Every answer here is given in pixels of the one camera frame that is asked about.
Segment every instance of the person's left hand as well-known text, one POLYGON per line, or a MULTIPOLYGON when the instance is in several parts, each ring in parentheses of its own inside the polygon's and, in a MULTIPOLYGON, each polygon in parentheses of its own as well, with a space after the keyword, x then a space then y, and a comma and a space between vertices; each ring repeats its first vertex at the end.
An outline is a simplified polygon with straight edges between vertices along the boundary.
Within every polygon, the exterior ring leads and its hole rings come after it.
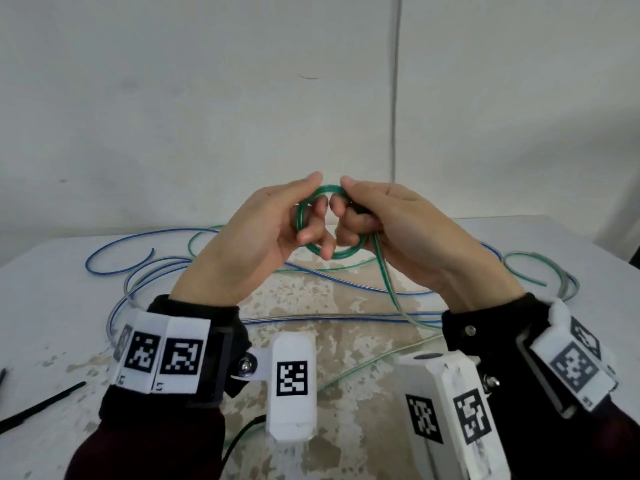
POLYGON ((233 306, 260 286, 299 246, 315 242, 330 259, 335 238, 324 227, 328 199, 306 211, 306 227, 294 227, 296 204, 322 183, 318 171, 302 180, 265 187, 238 209, 229 223, 180 276, 169 298, 211 306, 233 306))

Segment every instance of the person's right hand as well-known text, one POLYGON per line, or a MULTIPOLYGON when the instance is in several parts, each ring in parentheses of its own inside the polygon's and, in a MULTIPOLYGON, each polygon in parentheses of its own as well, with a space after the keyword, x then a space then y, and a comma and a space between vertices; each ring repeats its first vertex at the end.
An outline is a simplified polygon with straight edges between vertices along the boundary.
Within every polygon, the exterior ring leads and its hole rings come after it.
MULTIPOLYGON (((398 184, 340 179, 351 199, 331 197, 340 219, 339 246, 354 246, 359 234, 379 232, 385 258, 411 281, 436 291, 453 313, 503 305, 524 295, 519 282, 478 240, 427 199, 398 184)), ((370 239, 365 249, 373 251, 370 239)))

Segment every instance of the white wall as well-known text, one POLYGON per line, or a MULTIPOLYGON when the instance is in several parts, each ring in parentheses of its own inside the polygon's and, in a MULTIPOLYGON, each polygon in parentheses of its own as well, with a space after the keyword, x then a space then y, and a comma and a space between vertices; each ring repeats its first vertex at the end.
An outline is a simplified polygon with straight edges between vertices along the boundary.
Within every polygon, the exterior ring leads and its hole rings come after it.
POLYGON ((206 225, 315 169, 387 180, 391 5, 0 0, 0 230, 206 225))
POLYGON ((640 0, 404 0, 398 88, 400 183, 592 235, 640 169, 640 0))

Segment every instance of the black sleeve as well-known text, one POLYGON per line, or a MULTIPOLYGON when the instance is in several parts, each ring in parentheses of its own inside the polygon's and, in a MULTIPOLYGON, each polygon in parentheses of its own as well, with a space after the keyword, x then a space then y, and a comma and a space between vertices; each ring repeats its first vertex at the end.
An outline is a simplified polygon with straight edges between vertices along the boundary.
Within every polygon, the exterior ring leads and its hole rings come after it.
MULTIPOLYGON (((251 346, 238 307, 201 306, 156 297, 151 313, 204 318, 212 326, 231 326, 231 364, 251 346)), ((209 344, 205 355, 212 353, 209 344)), ((225 391, 234 397, 246 383, 227 377, 225 391)), ((220 409, 187 408, 189 395, 140 394, 110 386, 102 399, 98 429, 80 445, 67 480, 217 479, 225 439, 220 409)))
POLYGON ((563 419, 517 349, 526 327, 536 337, 549 326, 548 311, 526 294, 488 310, 442 316, 449 350, 479 356, 483 373, 500 382, 488 402, 514 478, 640 478, 638 425, 610 398, 592 413, 580 408, 563 419))

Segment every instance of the white table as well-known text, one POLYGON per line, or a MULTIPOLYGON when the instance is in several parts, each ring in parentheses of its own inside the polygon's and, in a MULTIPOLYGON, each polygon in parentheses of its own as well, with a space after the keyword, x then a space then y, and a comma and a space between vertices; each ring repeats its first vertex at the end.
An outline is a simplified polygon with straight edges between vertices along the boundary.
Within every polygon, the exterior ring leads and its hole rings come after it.
MULTIPOLYGON (((461 219, 478 239, 502 252, 537 251, 575 274, 582 284, 569 302, 572 313, 618 357, 622 385, 615 402, 640 420, 640 271, 601 250, 587 239, 544 216, 461 219)), ((139 239, 109 250, 95 267, 111 270, 146 257, 185 254, 189 233, 139 239)), ((102 278, 84 270, 92 251, 114 237, 78 237, 47 241, 0 268, 0 367, 10 373, 0 387, 0 419, 86 380, 88 385, 0 436, 0 478, 63 477, 77 446, 98 425, 97 412, 107 387, 111 348, 104 324, 122 296, 123 276, 102 278)), ((199 241, 201 247, 206 239, 199 241)), ((322 266, 304 250, 298 259, 322 266)), ((540 294, 553 293, 557 278, 532 260, 514 258, 524 273, 548 279, 548 290, 525 283, 540 294)), ((375 266, 341 277, 380 286, 375 266)), ((140 294, 148 304, 167 292, 175 277, 166 277, 140 294)), ((419 289, 400 278, 405 289, 419 289)), ((437 310, 438 297, 403 300, 407 310, 437 310)), ((353 290, 312 276, 272 276, 241 306, 243 317, 307 312, 389 312, 388 297, 353 290)), ((276 330, 311 330, 317 334, 318 382, 380 353, 427 337, 404 324, 313 322, 250 327, 254 345, 267 343, 276 330)), ((443 349, 441 340, 431 346, 443 349)), ((319 435, 309 444, 282 448, 257 434, 232 455, 228 478, 417 478, 388 375, 390 361, 365 369, 319 398, 319 435), (239 459, 243 458, 239 468, 239 459)), ((252 383, 224 404, 227 434, 233 435, 264 411, 266 391, 252 383)))

